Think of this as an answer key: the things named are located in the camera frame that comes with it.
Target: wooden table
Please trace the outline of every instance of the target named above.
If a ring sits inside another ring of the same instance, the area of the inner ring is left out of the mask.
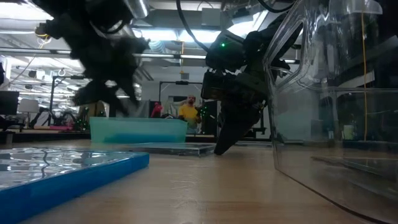
[[[89,141],[24,146],[90,147]],[[225,155],[151,154],[147,169],[24,223],[363,223],[274,169],[271,149]]]

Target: ceiling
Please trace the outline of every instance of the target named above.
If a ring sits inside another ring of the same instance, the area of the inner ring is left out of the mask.
[[[205,45],[210,46],[216,36],[223,29],[228,29],[236,35],[245,36],[252,30],[264,29],[276,18],[276,14],[264,11],[257,1],[237,0],[230,1],[182,1],[184,15],[194,31],[195,36]],[[146,52],[160,54],[180,54],[182,45],[175,40],[184,41],[184,54],[206,55],[206,52],[199,48],[192,38],[185,32],[178,17],[175,1],[150,0],[150,14],[143,20],[134,23],[124,34],[134,34],[152,40],[151,49]],[[290,4],[289,1],[281,1],[280,7]],[[250,20],[241,24],[233,24],[231,16],[238,8],[248,7]],[[207,22],[213,23],[211,26],[203,26],[203,14],[220,14],[220,21]],[[38,49],[57,49],[69,50],[68,45],[63,40],[52,39],[51,42],[41,45],[34,35],[33,30],[39,22],[43,22],[51,17],[41,11],[41,9],[31,4],[13,4],[0,2],[0,47]],[[67,58],[36,57],[33,55],[10,56],[5,55],[11,64],[11,89],[23,92],[21,97],[37,98],[41,96],[40,102],[46,106],[48,103],[48,93],[51,92],[52,75],[79,75],[83,71],[79,61]],[[286,59],[295,59],[296,51],[289,51]],[[29,72],[38,70],[37,78],[29,77]],[[138,71],[138,82],[153,81],[178,81],[181,80],[180,72],[189,73],[190,82],[201,82],[206,71],[204,60],[177,60],[143,58],[141,67]],[[58,86],[55,88],[56,100],[63,103],[68,95],[72,95],[79,86],[86,85],[88,80],[57,79]]]

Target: blurry robot arm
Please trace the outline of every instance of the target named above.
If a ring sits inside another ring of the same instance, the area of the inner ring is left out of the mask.
[[[133,103],[137,103],[133,88],[137,64],[133,54],[142,53],[147,42],[130,37],[116,38],[113,34],[132,19],[146,17],[147,3],[139,0],[32,1],[53,17],[40,24],[36,34],[63,38],[71,48],[71,58],[80,60],[85,67],[84,76],[92,79],[77,91],[75,104],[103,100],[127,115],[116,92],[121,88]],[[116,82],[117,86],[107,87],[108,80]]]
[[[286,15],[281,14],[262,31],[250,32],[245,39],[224,31],[210,47],[206,56],[210,69],[205,73],[201,96],[221,101],[218,118],[222,128],[215,148],[218,155],[240,140],[259,121],[261,110],[267,106],[268,84],[262,57]],[[298,27],[282,47],[273,66],[290,69],[280,58],[294,44],[301,29],[302,26]]]

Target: blue tray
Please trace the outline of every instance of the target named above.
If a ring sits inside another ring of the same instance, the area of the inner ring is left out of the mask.
[[[0,151],[0,222],[17,223],[149,163],[147,153]]]

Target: pink object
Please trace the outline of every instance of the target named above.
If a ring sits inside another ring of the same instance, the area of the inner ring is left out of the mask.
[[[61,131],[66,131],[66,130],[72,130],[72,127],[68,126],[50,126],[51,130],[61,130]]]

